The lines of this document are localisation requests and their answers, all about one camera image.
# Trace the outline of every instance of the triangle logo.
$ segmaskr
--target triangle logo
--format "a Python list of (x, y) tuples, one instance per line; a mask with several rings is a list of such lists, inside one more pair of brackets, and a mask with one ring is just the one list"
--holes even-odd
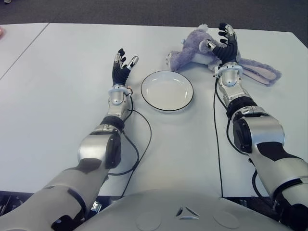
[(200, 215), (187, 206), (184, 208), (181, 206), (176, 214), (176, 217), (179, 220), (199, 220)]

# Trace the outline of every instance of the purple plush toy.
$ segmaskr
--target purple plush toy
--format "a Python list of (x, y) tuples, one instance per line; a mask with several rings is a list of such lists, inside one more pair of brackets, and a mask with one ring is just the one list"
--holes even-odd
[[(206, 46), (206, 39), (211, 40), (215, 45), (226, 46), (215, 41), (206, 31), (206, 24), (200, 25), (189, 34), (187, 39), (182, 40), (182, 51), (172, 51), (167, 56), (167, 64), (172, 71), (178, 71), (189, 62), (205, 64), (208, 69), (214, 71), (214, 67), (221, 64), (213, 52)], [(266, 85), (273, 85), (280, 77), (281, 73), (269, 65), (259, 63), (254, 60), (243, 59), (239, 54), (239, 65), (243, 67), (243, 74)]]

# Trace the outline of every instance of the white plate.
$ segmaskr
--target white plate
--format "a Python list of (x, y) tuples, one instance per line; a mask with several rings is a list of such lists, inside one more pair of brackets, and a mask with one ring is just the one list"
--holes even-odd
[(162, 111), (177, 111), (187, 106), (193, 98), (193, 86), (183, 75), (173, 71), (150, 74), (141, 85), (144, 100)]

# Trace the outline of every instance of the bunny ear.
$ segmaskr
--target bunny ear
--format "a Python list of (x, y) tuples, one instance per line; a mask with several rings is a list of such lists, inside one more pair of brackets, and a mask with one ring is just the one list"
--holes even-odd
[(243, 67), (246, 76), (266, 85), (273, 85), (280, 77), (281, 73), (269, 65), (259, 63), (254, 60), (240, 59), (239, 64)]
[(205, 32), (208, 30), (207, 24), (201, 24), (197, 29), (204, 30)]

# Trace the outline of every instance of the plate rim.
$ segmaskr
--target plate rim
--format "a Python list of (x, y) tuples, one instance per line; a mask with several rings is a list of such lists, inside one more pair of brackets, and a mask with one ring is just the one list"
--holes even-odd
[(150, 104), (150, 103), (145, 99), (145, 97), (144, 97), (144, 95), (143, 95), (143, 92), (142, 92), (143, 83), (144, 83), (144, 81), (145, 81), (150, 75), (155, 74), (155, 73), (157, 73), (157, 72), (174, 72), (174, 73), (177, 73), (177, 74), (183, 76), (183, 77), (189, 82), (189, 84), (191, 85), (192, 90), (193, 90), (193, 85), (192, 85), (192, 83), (191, 83), (191, 82), (189, 81), (189, 79), (187, 79), (184, 75), (182, 75), (182, 74), (180, 74), (180, 73), (178, 73), (178, 72), (169, 71), (169, 70), (166, 70), (166, 71), (163, 71), (163, 70), (162, 70), (162, 71), (155, 71), (155, 72), (149, 74), (146, 78), (144, 78), (144, 80), (143, 80), (142, 83), (141, 83), (140, 89), (141, 89), (141, 95), (142, 95), (143, 99), (144, 99), (151, 107), (156, 108), (156, 109), (161, 110), (161, 111), (165, 111), (165, 112), (174, 112), (174, 111), (178, 111), (178, 110), (180, 110), (180, 109), (186, 107), (187, 105), (189, 105), (190, 102), (193, 100), (194, 90), (192, 91), (192, 98), (189, 100), (189, 102), (188, 102), (186, 105), (184, 105), (183, 107), (178, 108), (178, 109), (174, 109), (174, 110), (165, 110), (165, 109), (161, 109), (161, 108), (155, 107), (155, 106), (153, 106), (152, 104)]

